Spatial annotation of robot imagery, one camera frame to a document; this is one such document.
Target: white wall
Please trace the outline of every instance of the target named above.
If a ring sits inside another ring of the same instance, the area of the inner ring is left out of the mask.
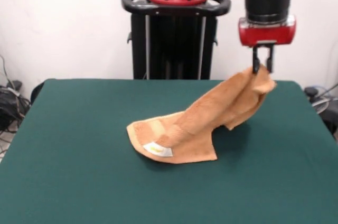
[[[291,12],[296,38],[277,47],[273,77],[328,87],[338,79],[338,0],[292,0]],[[244,0],[232,0],[230,14],[219,19],[213,79],[250,66],[237,31],[244,14]],[[0,0],[0,53],[27,96],[46,78],[129,79],[129,19],[120,0]]]

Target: table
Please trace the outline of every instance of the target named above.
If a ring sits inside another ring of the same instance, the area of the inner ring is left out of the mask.
[[[338,147],[296,83],[217,129],[217,161],[134,151],[129,123],[183,110],[217,83],[47,81],[0,165],[1,223],[337,223]]]

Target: towel fold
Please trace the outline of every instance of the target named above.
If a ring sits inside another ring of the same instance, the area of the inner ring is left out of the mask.
[[[159,162],[216,160],[213,130],[219,126],[232,130],[247,121],[275,86],[265,66],[256,75],[248,68],[218,84],[185,111],[128,125],[130,141],[136,151]]]

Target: white label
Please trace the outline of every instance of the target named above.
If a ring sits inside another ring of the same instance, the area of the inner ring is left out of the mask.
[[[148,152],[160,156],[160,157],[173,157],[173,151],[171,148],[166,148],[156,144],[155,142],[150,142],[143,146]]]

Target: black handle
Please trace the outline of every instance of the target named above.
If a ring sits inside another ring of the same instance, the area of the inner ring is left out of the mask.
[[[172,6],[154,4],[147,0],[122,0],[122,7],[135,14],[145,15],[175,15],[175,16],[220,16],[230,11],[231,0],[212,0],[218,5],[208,3],[195,6]]]

